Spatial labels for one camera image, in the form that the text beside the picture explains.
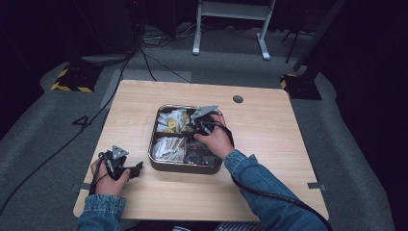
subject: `metal frame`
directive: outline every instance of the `metal frame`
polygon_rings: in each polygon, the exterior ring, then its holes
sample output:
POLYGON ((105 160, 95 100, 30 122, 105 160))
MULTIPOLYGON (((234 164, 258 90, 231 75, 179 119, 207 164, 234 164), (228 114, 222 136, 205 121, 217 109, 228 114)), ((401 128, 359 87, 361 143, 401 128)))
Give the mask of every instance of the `metal frame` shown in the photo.
POLYGON ((264 26, 262 28, 262 33, 257 33, 256 39, 258 40, 264 60, 269 60, 270 55, 264 38, 265 34, 267 33, 275 2, 276 0, 271 0, 269 6, 252 6, 199 0, 197 8, 197 27, 195 30, 194 45, 192 47, 193 55, 198 55, 200 53, 201 16, 206 15, 263 20, 264 26))

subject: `right hand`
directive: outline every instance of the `right hand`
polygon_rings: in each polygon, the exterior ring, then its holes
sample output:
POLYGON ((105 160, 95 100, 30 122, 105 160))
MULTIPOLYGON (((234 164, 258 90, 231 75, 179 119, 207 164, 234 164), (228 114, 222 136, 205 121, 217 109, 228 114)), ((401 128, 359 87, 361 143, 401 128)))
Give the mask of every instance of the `right hand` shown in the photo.
MULTIPOLYGON (((225 120, 222 115, 212 115, 212 117, 214 121, 218 121, 225 126, 225 120)), ((215 126, 214 131, 209 136, 195 134, 194 138, 199 142, 204 143, 211 152, 216 154, 222 160, 225 160, 228 154, 234 150, 227 134, 218 126, 215 126)))

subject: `wire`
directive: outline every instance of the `wire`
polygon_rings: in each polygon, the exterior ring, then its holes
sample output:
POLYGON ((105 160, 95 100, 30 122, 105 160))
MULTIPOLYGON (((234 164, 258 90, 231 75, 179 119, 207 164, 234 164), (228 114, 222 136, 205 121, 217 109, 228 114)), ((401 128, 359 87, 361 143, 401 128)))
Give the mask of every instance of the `wire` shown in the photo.
POLYGON ((316 210, 312 209, 310 206, 308 206, 308 205, 305 204, 304 202, 302 202, 302 201, 300 201, 300 200, 297 200, 297 199, 293 199, 293 198, 291 198, 291 197, 289 197, 289 196, 285 196, 285 195, 282 195, 282 194, 256 191, 256 190, 250 189, 250 188, 248 188, 248 187, 242 185, 242 184, 241 184, 240 182, 238 182, 234 177, 231 176, 231 178, 232 178, 232 180, 234 181, 234 183, 235 183, 239 188, 241 188, 241 189, 243 189, 243 190, 245 190, 245 191, 247 191, 247 192, 249 192, 249 193, 254 193, 254 194, 258 194, 258 195, 265 196, 265 197, 268 197, 268 198, 273 198, 273 199, 278 199, 278 200, 286 201, 286 202, 292 203, 293 205, 296 205, 296 206, 298 206, 298 207, 300 207, 300 208, 302 208, 302 209, 305 209, 305 210, 307 210, 307 211, 313 213, 313 214, 316 215, 316 216, 321 220, 321 222, 326 226, 327 230, 330 230, 330 231, 333 230, 333 228, 330 226, 330 223, 329 223, 321 214, 319 214, 316 210))
POLYGON ((2 207, 0 208, 0 216, 3 214, 3 211, 5 210, 6 206, 9 204, 10 200, 13 198, 15 193, 40 169, 42 168, 45 164, 47 164, 51 159, 53 159, 55 156, 57 156, 61 151, 63 151, 68 145, 70 145, 79 135, 81 135, 82 132, 85 131, 85 129, 88 128, 89 125, 92 124, 92 122, 102 113, 102 111, 108 106, 109 102, 114 98, 115 93, 117 91, 117 87, 119 85, 120 80, 123 78, 123 70, 126 67, 126 65, 129 63, 130 59, 134 56, 135 51, 132 52, 132 54, 129 56, 129 58, 123 63, 123 65, 120 68, 120 76, 117 81, 117 85, 115 87, 114 93, 112 94, 111 98, 108 100, 108 102, 102 107, 102 109, 99 110, 99 112, 90 120, 89 123, 87 123, 81 130, 74 136, 72 137, 66 144, 64 144, 60 149, 58 149, 54 154, 52 154, 50 157, 48 157, 44 162, 42 162, 38 167, 36 167, 28 176, 26 176, 15 189, 10 193, 10 195, 7 197, 6 201, 3 203, 2 207))
POLYGON ((166 66, 165 64, 160 63, 157 59, 155 59, 155 58, 153 58, 153 57, 151 57, 151 56, 149 56, 149 55, 145 55, 145 56, 146 56, 147 58, 150 58, 150 59, 156 61, 158 64, 164 66, 164 67, 167 68, 169 71, 171 71, 173 74, 177 75, 178 77, 180 77, 181 79, 185 80, 186 82, 191 83, 191 81, 189 81, 189 80, 185 79, 184 77, 182 77, 181 75, 177 74, 174 70, 172 70, 170 67, 166 66))
POLYGON ((96 166, 95 172, 93 173, 92 181, 90 182, 89 195, 95 194, 96 184, 99 182, 99 179, 96 181, 96 177, 99 174, 99 169, 100 169, 100 167, 102 165, 102 162, 103 162, 103 159, 100 158, 99 162, 98 162, 98 165, 96 166))
POLYGON ((95 186, 98 184, 98 182, 100 180, 102 180, 102 178, 104 178, 105 176, 107 176, 109 173, 105 173, 105 175, 101 176, 101 178, 99 178, 96 182, 95 182, 95 186))
POLYGON ((197 23, 192 24, 190 27, 188 27, 187 29, 183 30, 183 32, 180 35, 176 36, 176 39, 171 39, 169 36, 160 34, 158 31, 156 30, 150 30, 150 31, 146 31, 146 33, 144 34, 144 36, 142 37, 142 42, 140 43, 142 46, 147 47, 147 48, 157 48, 157 47, 165 47, 167 45, 169 45, 171 42, 174 41, 179 41, 179 40, 183 40, 186 39, 190 36, 194 36, 195 33, 193 34, 187 34, 185 35, 188 31, 190 31, 192 28, 194 28, 194 26, 196 26, 197 23), (152 43, 148 43, 146 42, 147 40, 150 39, 158 39, 159 42, 157 44, 152 44, 152 43))
POLYGON ((198 119, 197 121, 200 122, 202 125, 214 125, 214 126, 217 126, 217 127, 221 128, 221 129, 225 132, 225 134, 227 134, 228 139, 229 139, 230 142, 231 142, 231 145, 232 145, 233 147, 235 147, 234 138, 232 137, 232 132, 231 132, 231 130, 229 130, 227 127, 225 127, 222 123, 220 123, 219 121, 205 122, 205 121, 202 121, 202 120, 200 120, 200 119, 198 119))
POLYGON ((153 78, 154 81, 157 82, 157 79, 153 76, 152 70, 150 69, 149 61, 146 58, 146 54, 144 54, 144 51, 143 49, 141 49, 141 47, 139 47, 139 49, 144 57, 144 60, 146 61, 147 69, 149 70, 150 76, 153 78))
POLYGON ((103 116, 102 128, 105 127, 105 123, 106 123, 106 119, 108 118, 109 111, 110 110, 108 110, 108 112, 105 114, 105 116, 103 116))

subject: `finger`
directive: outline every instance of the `finger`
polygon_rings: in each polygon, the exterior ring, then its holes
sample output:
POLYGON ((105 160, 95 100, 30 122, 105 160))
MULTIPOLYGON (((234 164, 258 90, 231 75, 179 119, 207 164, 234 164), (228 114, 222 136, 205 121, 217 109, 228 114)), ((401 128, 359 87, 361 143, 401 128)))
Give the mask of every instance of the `finger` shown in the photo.
POLYGON ((108 169, 106 168, 105 160, 102 160, 101 166, 99 167, 98 175, 103 176, 108 173, 108 169))
POLYGON ((201 134, 194 134, 194 138, 199 142, 207 144, 207 140, 208 140, 209 136, 203 136, 201 134))
POLYGON ((214 126, 213 133, 218 133, 218 130, 221 130, 221 131, 222 131, 222 128, 220 127, 220 125, 214 126))
POLYGON ((116 182, 124 185, 129 180, 129 178, 130 178, 130 169, 127 168, 125 171, 123 171, 122 175, 116 182))
POLYGON ((221 123, 222 125, 225 126, 225 120, 224 120, 224 116, 222 115, 212 115, 212 118, 214 121, 221 123))

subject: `denim sleeve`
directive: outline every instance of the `denim sleeve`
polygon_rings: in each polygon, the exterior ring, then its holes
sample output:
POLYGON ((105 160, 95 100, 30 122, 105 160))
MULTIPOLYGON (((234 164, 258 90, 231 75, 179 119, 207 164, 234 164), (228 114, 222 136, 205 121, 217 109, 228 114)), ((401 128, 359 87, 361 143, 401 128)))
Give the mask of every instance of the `denim sleeve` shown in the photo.
MULTIPOLYGON (((298 199, 266 167, 258 164, 254 155, 248 158, 236 149, 227 156, 224 164, 239 183, 250 189, 298 199)), ((316 215, 292 203, 244 190, 241 194, 261 221, 263 230, 326 230, 316 215)))
POLYGON ((126 200, 119 196, 93 194, 85 199, 84 213, 79 216, 77 230, 119 230, 126 200))

